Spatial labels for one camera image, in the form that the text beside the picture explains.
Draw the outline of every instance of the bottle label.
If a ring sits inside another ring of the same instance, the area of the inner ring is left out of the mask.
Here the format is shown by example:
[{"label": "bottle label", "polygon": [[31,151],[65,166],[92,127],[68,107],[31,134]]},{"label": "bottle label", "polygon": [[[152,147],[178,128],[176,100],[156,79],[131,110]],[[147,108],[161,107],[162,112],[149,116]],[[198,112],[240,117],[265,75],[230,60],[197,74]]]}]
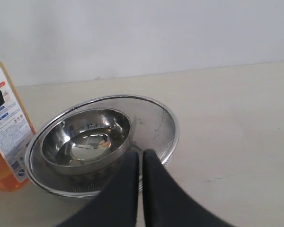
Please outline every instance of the bottle label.
[{"label": "bottle label", "polygon": [[24,155],[33,132],[0,68],[0,90],[4,104],[0,106],[0,153],[19,182],[26,179]]}]

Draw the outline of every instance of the orange liquid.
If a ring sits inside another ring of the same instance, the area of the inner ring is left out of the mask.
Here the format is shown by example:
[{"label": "orange liquid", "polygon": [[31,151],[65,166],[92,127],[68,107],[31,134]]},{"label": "orange liquid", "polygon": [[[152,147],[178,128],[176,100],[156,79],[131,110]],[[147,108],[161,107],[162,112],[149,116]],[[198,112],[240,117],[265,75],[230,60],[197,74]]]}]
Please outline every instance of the orange liquid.
[{"label": "orange liquid", "polygon": [[[18,103],[21,106],[21,109],[24,113],[24,116],[26,117],[30,128],[33,132],[33,134],[35,134],[35,130],[33,128],[33,125],[30,121],[30,119],[28,118],[27,113],[25,112],[23,105],[19,99],[18,94],[16,93],[16,89],[15,87],[12,85],[12,82],[8,76],[7,71],[5,70],[3,64],[0,62],[0,68],[3,69],[5,76],[7,77],[7,80],[9,82],[10,87],[12,88],[12,91],[14,93],[14,95],[17,98]],[[6,192],[12,192],[20,187],[22,187],[23,185],[25,185],[25,183],[28,182],[28,179],[24,180],[23,182],[19,182],[15,176],[13,175],[10,167],[7,165],[6,161],[4,160],[4,158],[2,157],[1,153],[0,153],[0,191],[6,191]]]}]

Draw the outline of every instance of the mesh strainer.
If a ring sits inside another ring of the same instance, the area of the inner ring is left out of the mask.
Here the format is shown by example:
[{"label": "mesh strainer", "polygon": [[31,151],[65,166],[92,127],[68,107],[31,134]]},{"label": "mesh strainer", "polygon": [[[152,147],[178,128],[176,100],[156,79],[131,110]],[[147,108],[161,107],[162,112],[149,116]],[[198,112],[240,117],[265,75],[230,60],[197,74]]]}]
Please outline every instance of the mesh strainer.
[{"label": "mesh strainer", "polygon": [[[58,175],[48,168],[40,155],[40,143],[51,125],[62,121],[71,114],[90,108],[114,108],[125,113],[135,125],[132,151],[142,155],[144,150],[153,149],[157,152],[161,163],[167,166],[179,139],[179,125],[171,110],[164,104],[148,97],[106,96],[86,101],[62,112],[33,137],[27,148],[25,163],[27,175],[34,184],[54,195],[88,198],[97,195],[108,183],[110,176],[89,183],[73,183],[69,178]],[[141,167],[139,189],[142,189]]]}]

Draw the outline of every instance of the white wall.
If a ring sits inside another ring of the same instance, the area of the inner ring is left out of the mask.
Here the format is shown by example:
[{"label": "white wall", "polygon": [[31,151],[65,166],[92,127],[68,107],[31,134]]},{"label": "white wall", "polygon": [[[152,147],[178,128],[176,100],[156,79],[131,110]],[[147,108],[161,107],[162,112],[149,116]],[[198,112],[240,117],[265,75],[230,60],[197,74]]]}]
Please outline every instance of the white wall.
[{"label": "white wall", "polygon": [[17,86],[284,60],[284,0],[0,0]]}]

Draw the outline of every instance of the tabletop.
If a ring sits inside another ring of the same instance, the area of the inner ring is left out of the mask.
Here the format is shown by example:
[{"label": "tabletop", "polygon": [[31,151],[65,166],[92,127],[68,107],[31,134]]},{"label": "tabletop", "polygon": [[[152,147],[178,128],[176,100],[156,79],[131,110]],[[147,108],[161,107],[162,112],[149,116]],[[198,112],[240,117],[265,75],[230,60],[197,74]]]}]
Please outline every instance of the tabletop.
[{"label": "tabletop", "polygon": [[[17,90],[37,130],[64,109],[99,96],[159,100],[180,124],[167,168],[179,185],[235,226],[284,227],[284,62]],[[0,227],[53,227],[82,206],[28,183],[0,192]],[[141,198],[137,226],[144,226]]]}]

